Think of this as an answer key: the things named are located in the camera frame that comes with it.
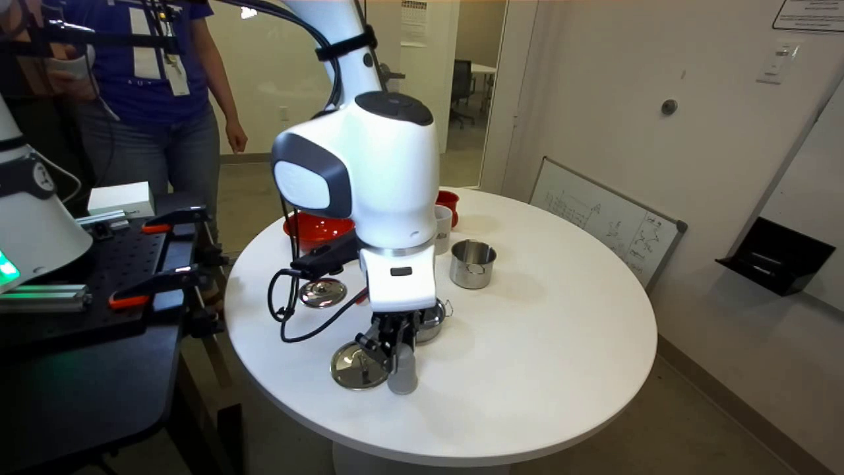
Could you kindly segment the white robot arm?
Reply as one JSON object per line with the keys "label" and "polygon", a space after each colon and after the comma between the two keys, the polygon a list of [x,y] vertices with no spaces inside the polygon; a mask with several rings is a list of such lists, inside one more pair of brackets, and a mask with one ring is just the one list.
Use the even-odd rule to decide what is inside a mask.
{"label": "white robot arm", "polygon": [[271,176],[285,202],[352,218],[353,233],[291,260],[319,279],[358,260],[373,330],[364,349],[394,355],[412,346],[414,318],[432,312],[439,140],[431,108],[383,86],[378,33],[357,0],[224,0],[291,21],[315,39],[332,91],[308,122],[271,143]]}

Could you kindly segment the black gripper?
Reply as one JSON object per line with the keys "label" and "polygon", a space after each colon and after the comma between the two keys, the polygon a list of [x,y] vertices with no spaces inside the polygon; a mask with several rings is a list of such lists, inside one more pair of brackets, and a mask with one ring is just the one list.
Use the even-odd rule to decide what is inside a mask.
{"label": "black gripper", "polygon": [[432,312],[374,312],[364,331],[364,350],[374,359],[394,359],[402,346],[426,341],[432,330]]}

